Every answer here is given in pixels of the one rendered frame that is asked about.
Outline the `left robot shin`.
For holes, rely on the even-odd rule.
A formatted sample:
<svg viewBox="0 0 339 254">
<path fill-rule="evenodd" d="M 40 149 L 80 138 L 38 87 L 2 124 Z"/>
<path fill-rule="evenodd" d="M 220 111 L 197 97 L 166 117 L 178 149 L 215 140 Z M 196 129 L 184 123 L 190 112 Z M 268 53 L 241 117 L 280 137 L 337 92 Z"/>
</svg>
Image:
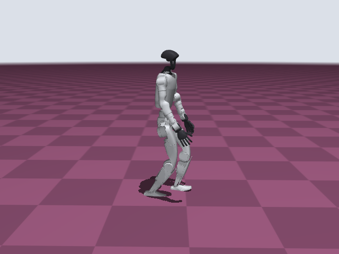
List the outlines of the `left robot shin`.
<svg viewBox="0 0 339 254">
<path fill-rule="evenodd" d="M 192 157 L 191 157 L 192 158 Z M 176 169 L 176 179 L 175 179 L 175 183 L 174 183 L 174 187 L 175 186 L 179 186 L 183 176 L 185 175 L 187 169 L 188 169 L 188 166 L 190 164 L 190 160 L 188 161 L 181 161 L 179 160 L 178 164 L 177 164 L 177 169 Z M 179 184 L 178 184 L 179 183 Z M 178 185 L 177 185 L 178 184 Z"/>
</svg>

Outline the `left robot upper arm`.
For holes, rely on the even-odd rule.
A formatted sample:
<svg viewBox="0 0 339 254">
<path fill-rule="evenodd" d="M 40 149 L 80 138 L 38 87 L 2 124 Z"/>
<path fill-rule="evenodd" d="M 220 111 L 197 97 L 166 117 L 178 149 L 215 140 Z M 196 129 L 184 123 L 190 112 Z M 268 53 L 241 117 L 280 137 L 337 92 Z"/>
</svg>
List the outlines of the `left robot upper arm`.
<svg viewBox="0 0 339 254">
<path fill-rule="evenodd" d="M 177 91 L 177 74 L 175 73 L 175 75 L 176 75 L 176 90 L 175 90 L 174 99 L 173 99 L 174 102 L 180 100 L 181 98 L 180 94 L 176 92 Z"/>
</svg>

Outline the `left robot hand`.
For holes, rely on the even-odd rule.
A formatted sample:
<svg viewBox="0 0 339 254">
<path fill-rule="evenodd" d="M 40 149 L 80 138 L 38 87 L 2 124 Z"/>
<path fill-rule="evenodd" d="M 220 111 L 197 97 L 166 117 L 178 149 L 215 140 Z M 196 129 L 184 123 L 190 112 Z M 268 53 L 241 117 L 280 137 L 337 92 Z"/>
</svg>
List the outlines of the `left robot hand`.
<svg viewBox="0 0 339 254">
<path fill-rule="evenodd" d="M 194 133 L 194 125 L 188 120 L 188 117 L 186 114 L 184 114 L 185 120 L 182 120 L 184 122 L 184 126 L 186 127 L 186 132 L 188 133 Z"/>
</svg>

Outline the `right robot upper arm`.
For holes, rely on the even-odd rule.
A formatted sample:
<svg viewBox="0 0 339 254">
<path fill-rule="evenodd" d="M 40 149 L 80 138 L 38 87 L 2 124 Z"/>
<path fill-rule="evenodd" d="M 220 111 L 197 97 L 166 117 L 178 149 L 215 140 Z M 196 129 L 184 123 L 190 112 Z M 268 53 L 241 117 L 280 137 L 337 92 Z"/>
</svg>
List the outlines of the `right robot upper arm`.
<svg viewBox="0 0 339 254">
<path fill-rule="evenodd" d="M 158 88 L 158 100 L 159 100 L 159 107 L 162 109 L 162 103 L 166 102 L 166 87 L 167 87 L 167 79 L 165 76 L 161 76 L 156 80 L 156 85 Z"/>
</svg>

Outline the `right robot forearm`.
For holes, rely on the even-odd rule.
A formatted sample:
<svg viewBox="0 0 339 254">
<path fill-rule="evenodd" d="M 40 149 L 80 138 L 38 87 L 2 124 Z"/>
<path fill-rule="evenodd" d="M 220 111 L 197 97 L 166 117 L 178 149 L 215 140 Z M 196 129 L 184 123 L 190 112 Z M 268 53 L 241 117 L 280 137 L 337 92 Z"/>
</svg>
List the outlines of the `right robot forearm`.
<svg viewBox="0 0 339 254">
<path fill-rule="evenodd" d="M 168 102 L 163 102 L 162 103 L 162 110 L 163 110 L 163 115 L 169 120 L 169 124 L 173 127 L 173 129 L 176 131 L 180 127 L 177 124 L 176 119 L 174 119 L 174 115 L 172 114 L 172 110 L 170 109 L 169 103 Z"/>
</svg>

